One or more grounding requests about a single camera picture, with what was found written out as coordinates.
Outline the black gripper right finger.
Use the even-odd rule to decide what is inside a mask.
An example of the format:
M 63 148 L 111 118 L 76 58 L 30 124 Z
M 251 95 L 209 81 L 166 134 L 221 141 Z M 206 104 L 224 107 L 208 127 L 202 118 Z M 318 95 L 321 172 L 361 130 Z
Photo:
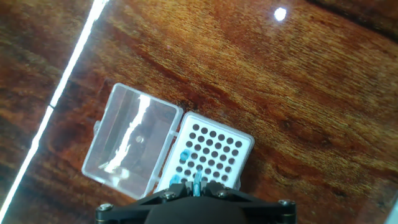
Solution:
M 203 196 L 213 197 L 237 205 L 249 215 L 295 215 L 295 202 L 266 202 L 252 195 L 224 187 L 221 183 L 209 182 L 202 190 Z

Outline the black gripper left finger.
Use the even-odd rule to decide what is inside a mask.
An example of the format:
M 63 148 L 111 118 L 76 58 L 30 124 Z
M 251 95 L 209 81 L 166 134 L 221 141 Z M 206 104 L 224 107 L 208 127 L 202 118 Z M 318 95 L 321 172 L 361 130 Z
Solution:
M 176 199 L 188 197 L 192 187 L 185 184 L 172 184 L 169 188 L 142 198 L 132 204 L 116 207 L 112 204 L 102 204 L 95 211 L 96 218 L 146 218 L 149 212 L 158 205 Z

